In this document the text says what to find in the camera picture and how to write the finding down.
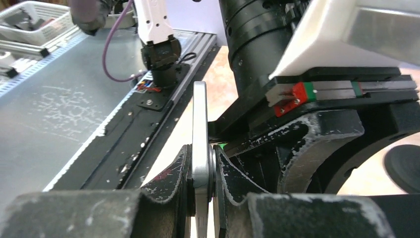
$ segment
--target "black glove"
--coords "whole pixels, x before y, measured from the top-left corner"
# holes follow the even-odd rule
[[[110,0],[98,0],[97,6],[99,14],[96,19],[91,22],[83,22],[72,14],[71,18],[73,20],[73,24],[78,26],[85,34],[95,36],[99,29],[105,27],[106,18],[108,17],[111,9],[111,2],[112,1]]]

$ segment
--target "white basket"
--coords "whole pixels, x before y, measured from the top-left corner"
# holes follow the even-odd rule
[[[36,31],[24,31],[2,26],[7,25],[4,22],[5,18],[19,13],[21,9],[32,17],[33,23],[37,22],[39,19],[47,21],[54,18],[54,21]],[[69,7],[38,1],[24,1],[0,12],[0,24],[0,34],[4,37],[11,41],[18,41],[35,46],[41,46],[73,27]]]

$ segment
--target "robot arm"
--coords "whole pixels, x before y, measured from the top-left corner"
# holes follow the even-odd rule
[[[106,17],[112,9],[113,2],[113,0],[72,0],[70,9],[73,22],[83,32],[94,36],[100,28],[105,26]],[[132,4],[137,12],[138,34],[144,45],[143,62],[146,68],[152,71],[156,86],[171,86],[176,81],[174,65],[181,55],[181,45],[173,36],[173,29],[167,17],[166,3],[164,0],[129,0],[127,7],[131,7]],[[118,82],[133,79],[118,80],[112,78],[109,73],[107,75]]]

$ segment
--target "black cable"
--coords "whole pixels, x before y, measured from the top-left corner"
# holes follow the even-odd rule
[[[196,53],[194,53],[194,52],[189,52],[189,53],[186,53],[180,60],[179,60],[179,62],[178,62],[178,64],[180,64],[180,63],[182,63],[182,62],[185,62],[185,61],[188,61],[188,60],[192,60],[192,59],[194,59],[194,58],[196,58],[197,57],[197,54]]]

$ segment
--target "gray table surface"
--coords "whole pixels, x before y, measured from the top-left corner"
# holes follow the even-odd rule
[[[130,91],[102,71],[107,34],[88,37],[0,98],[0,215],[16,196],[41,191]],[[111,74],[144,69],[141,47],[133,30],[119,30],[108,50]]]

